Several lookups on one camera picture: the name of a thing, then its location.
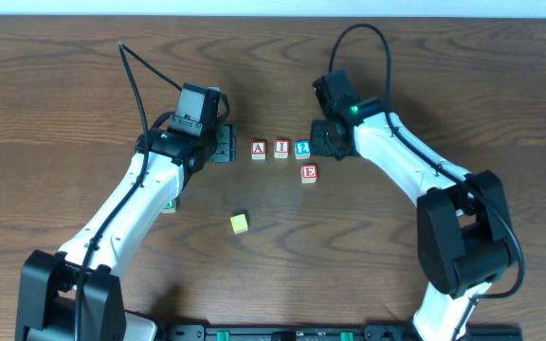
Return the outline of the blue number 2 block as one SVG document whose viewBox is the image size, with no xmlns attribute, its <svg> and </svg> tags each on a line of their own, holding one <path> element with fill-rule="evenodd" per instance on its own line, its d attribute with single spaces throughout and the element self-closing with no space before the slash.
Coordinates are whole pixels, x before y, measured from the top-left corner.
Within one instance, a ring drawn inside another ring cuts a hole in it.
<svg viewBox="0 0 546 341">
<path fill-rule="evenodd" d="M 297 159 L 307 159 L 311 155 L 311 146 L 309 140 L 298 140 L 295 143 L 295 157 Z"/>
</svg>

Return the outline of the red letter A block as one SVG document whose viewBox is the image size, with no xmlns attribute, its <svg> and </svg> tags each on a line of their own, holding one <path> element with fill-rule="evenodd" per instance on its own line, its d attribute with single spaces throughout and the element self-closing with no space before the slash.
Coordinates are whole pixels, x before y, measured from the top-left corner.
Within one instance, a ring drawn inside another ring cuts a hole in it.
<svg viewBox="0 0 546 341">
<path fill-rule="evenodd" d="M 251 142 L 250 155 L 252 160 L 265 160 L 266 142 L 263 140 L 253 140 Z"/>
</svg>

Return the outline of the red letter E block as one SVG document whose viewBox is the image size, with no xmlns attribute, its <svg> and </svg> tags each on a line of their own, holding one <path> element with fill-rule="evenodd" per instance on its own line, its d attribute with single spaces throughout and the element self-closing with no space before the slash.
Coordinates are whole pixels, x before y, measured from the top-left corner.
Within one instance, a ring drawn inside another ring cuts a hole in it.
<svg viewBox="0 0 546 341">
<path fill-rule="evenodd" d="M 319 178 L 318 168 L 315 164 L 302 165 L 300 179 L 303 184 L 316 183 Z"/>
</svg>

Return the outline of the red letter I block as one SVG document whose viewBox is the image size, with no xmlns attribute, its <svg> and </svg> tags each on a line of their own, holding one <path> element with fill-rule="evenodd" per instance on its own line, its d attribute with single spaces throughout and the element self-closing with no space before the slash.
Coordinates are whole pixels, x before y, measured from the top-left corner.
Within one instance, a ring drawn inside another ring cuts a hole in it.
<svg viewBox="0 0 546 341">
<path fill-rule="evenodd" d="M 274 157 L 286 159 L 289 156 L 290 141 L 287 139 L 276 139 L 274 141 Z"/>
</svg>

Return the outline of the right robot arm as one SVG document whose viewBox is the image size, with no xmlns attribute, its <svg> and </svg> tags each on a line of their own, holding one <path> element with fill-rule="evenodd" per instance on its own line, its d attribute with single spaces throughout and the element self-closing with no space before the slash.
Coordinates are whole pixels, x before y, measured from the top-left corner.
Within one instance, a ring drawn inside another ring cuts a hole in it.
<svg viewBox="0 0 546 341">
<path fill-rule="evenodd" d="M 499 177 L 444 159 L 381 99 L 362 99 L 342 71 L 315 80 L 313 88 L 324 118 L 312 124 L 312 152 L 374 163 L 416 207 L 417 254 L 428 287 L 404 337 L 518 340 L 512 329 L 467 324 L 492 284 L 522 264 Z"/>
</svg>

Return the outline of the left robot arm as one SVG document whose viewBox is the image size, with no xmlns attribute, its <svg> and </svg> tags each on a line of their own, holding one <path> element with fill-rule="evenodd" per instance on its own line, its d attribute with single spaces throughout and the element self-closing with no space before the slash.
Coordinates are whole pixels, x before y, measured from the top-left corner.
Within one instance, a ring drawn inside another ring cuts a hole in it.
<svg viewBox="0 0 546 341">
<path fill-rule="evenodd" d="M 18 340 L 160 340 L 165 330 L 125 309 L 121 282 L 156 218 L 206 163 L 236 158 L 236 128 L 162 114 L 136 141 L 129 169 L 93 218 L 56 253 L 23 264 Z"/>
</svg>

